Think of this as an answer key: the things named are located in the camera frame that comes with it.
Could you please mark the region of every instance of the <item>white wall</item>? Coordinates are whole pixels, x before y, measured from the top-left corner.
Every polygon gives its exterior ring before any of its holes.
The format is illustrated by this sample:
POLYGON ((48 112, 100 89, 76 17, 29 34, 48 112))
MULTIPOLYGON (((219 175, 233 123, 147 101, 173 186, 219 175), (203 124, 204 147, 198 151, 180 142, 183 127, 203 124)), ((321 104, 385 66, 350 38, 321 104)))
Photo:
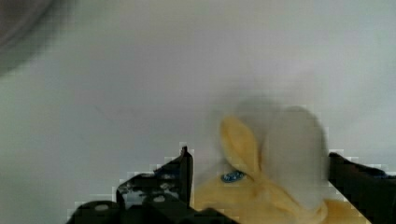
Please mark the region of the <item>white wall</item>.
POLYGON ((203 174, 223 114, 274 105, 306 106, 330 149, 396 171, 394 1, 91 0, 72 14, 0 78, 0 223, 65 223, 180 142, 203 174))

